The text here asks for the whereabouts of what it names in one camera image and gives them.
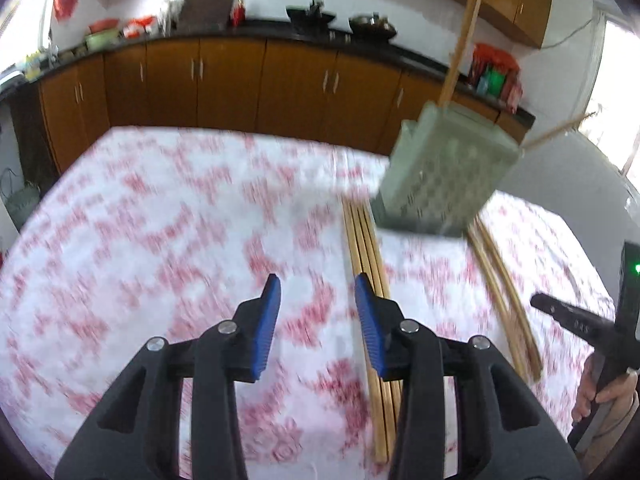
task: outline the table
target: table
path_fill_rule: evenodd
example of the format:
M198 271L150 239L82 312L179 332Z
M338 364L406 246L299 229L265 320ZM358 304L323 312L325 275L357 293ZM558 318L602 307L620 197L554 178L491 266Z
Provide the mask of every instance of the table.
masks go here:
M259 295L282 306L266 371L238 384L252 479L383 475L371 461L364 350L340 196L373 194L385 157L274 137L115 128L67 171L0 274L0 406L52 474L101 394L151 336L199 336ZM528 307L537 290L612 317L558 216L496 192L482 212L527 306L545 370L532 389L567 434L588 347ZM378 230L392 297L440 336L508 345L464 240ZM181 411L190 474L191 385ZM456 430L447 384L447 474Z

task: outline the metal bolt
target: metal bolt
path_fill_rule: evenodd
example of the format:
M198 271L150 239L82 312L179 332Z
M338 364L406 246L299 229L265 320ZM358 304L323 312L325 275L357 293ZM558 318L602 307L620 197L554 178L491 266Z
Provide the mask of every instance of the metal bolt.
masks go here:
M164 339L161 337L152 337L149 341L146 342L146 349L151 350L152 352L158 352L164 348Z
M471 338L471 344L478 350L486 350L491 346L491 342L483 335L476 335Z
M227 319L218 325L218 332L221 334L232 334L236 330L238 330L238 325L230 319Z
M400 322L400 330L402 330L403 332L407 332L408 334L413 334L420 330L420 325L413 319L403 319Z

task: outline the hand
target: hand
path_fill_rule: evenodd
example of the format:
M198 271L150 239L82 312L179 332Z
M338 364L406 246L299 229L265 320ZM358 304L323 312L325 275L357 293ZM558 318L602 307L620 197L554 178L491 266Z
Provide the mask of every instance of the hand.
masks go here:
M638 385L638 373L634 370L628 370L626 374L615 378L596 395L596 384L591 379L592 369L593 354L587 357L584 362L584 370L580 378L575 406L571 410L572 419L574 422L580 422L583 417L589 416L591 414L591 401L594 398L598 404L613 400L612 416L622 418L633 402L634 392Z

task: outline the wire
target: wire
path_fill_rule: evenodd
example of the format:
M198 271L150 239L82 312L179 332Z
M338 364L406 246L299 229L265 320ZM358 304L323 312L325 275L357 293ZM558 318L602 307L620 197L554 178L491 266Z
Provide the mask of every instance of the wire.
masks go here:
M566 38L564 38L564 40L562 41L558 41L557 43L554 43L553 45L547 45L542 47L540 50L546 50L548 48L553 48L555 46L559 46L562 45L565 41L570 40L572 37L574 37L576 34L578 34L578 32L580 32L581 30L583 30L587 25L589 25L591 22L593 21L593 18L591 18L588 22L586 22L584 25L576 28L571 34L569 34Z

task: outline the kitchen counter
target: kitchen counter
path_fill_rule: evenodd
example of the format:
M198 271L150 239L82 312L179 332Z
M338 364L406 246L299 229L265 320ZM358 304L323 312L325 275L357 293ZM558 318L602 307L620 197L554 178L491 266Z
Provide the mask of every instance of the kitchen counter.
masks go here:
M67 66L78 62L81 59L100 54L102 52L112 52L120 48L125 48L132 44L139 44L151 41L174 40L180 38L205 38L205 37L224 37L224 38L265 38L267 40L284 40L299 41L308 43L312 46L320 48L330 48L338 50L354 56L365 57L370 60L383 62L393 65L402 70L409 70L413 73L424 75L437 80L444 80L448 67L434 59L422 56L412 50L402 48L393 43L372 43L354 38L352 34L343 30L330 28L326 32L301 31L296 30L290 22L279 20L247 20L240 27L226 28L223 30L204 30L201 32L192 32L189 34L174 33L169 37L164 36L145 36L143 38L135 38L133 40L122 40L107 49L87 52L82 56L56 64L53 68L43 71L37 78L31 82L36 82L47 75L57 72ZM0 100L11 95L15 89L21 85L29 84L25 79L19 82L10 82L4 89L0 88ZM474 99L488 105L496 110L504 110L504 105L498 102L492 96L481 96L466 83L466 75L460 74L456 91L468 94ZM518 108L514 114L514 118L518 120L527 129L533 126L536 118L524 110Z

